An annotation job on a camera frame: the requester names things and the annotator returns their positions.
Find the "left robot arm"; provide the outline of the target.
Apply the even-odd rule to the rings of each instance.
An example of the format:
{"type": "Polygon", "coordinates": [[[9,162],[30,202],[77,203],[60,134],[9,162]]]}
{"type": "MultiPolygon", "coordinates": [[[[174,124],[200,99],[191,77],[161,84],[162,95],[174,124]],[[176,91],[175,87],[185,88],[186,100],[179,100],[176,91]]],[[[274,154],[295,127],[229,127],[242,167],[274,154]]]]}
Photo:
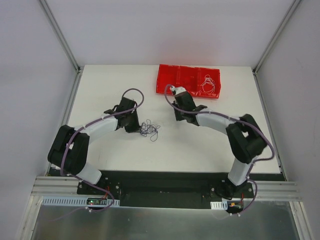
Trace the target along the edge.
{"type": "Polygon", "coordinates": [[[108,133],[124,128],[127,133],[140,129],[138,104],[122,97],[113,109],[103,112],[101,117],[82,126],[63,125],[59,128],[49,150],[47,160],[62,170],[62,174],[74,175],[89,182],[88,188],[99,195],[105,191],[106,183],[102,172],[87,162],[90,144],[108,133]]]}

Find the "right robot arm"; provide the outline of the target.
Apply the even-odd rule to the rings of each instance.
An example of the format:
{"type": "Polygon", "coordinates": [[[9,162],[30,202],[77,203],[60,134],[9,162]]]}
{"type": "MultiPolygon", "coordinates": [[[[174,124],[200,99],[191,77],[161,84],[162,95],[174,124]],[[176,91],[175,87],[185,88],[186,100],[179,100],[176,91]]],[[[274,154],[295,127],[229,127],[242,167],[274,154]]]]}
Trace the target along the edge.
{"type": "Polygon", "coordinates": [[[183,87],[172,88],[174,114],[177,121],[187,121],[198,127],[207,127],[225,134],[229,140],[234,161],[227,175],[225,192],[237,197],[243,191],[249,170],[257,156],[267,147],[267,139],[250,114],[234,118],[210,111],[205,105],[196,105],[183,87]]]}

